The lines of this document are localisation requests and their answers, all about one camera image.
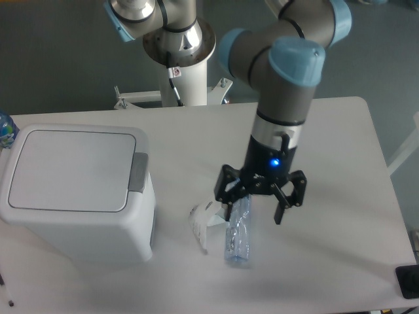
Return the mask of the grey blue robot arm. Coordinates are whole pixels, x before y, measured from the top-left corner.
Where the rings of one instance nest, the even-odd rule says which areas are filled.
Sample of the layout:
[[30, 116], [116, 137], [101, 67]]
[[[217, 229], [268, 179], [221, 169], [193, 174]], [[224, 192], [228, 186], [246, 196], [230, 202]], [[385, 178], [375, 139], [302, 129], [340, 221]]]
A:
[[321, 80], [325, 49], [345, 38], [352, 15], [345, 1], [271, 2], [276, 21], [252, 32], [236, 28], [221, 40], [198, 17], [195, 1], [106, 1], [103, 6], [125, 42], [141, 39], [158, 64], [165, 107], [207, 105], [207, 64], [213, 53], [233, 78], [259, 93], [244, 165], [224, 165], [215, 199], [226, 218], [249, 195], [278, 200], [274, 220], [301, 206], [306, 190], [302, 171], [291, 171], [302, 126]]

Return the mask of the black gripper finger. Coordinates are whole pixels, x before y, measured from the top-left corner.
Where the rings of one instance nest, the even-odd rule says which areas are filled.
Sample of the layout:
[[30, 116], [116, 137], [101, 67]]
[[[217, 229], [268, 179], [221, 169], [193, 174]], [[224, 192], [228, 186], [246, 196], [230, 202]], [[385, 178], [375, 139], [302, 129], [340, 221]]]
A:
[[230, 220], [233, 205], [238, 200], [249, 196], [249, 191], [240, 180], [240, 170], [228, 164], [221, 167], [213, 191], [215, 200], [222, 204], [226, 221]]
[[[291, 183], [293, 186], [290, 195], [286, 195], [282, 188]], [[280, 180], [275, 180], [270, 184], [270, 191], [275, 195], [278, 205], [274, 213], [274, 222], [280, 225], [286, 209], [291, 207], [300, 207], [304, 200], [306, 191], [307, 179], [302, 170], [297, 170], [289, 173], [286, 177]]]

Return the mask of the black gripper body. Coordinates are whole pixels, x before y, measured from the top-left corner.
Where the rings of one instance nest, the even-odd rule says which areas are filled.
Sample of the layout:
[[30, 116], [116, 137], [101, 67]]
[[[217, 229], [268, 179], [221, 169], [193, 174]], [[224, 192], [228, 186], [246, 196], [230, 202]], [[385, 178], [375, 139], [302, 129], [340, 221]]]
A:
[[290, 136], [280, 135], [280, 149], [268, 147], [250, 137], [240, 182], [249, 194], [271, 195], [271, 185], [282, 188], [289, 182], [289, 172], [296, 147], [288, 148]]

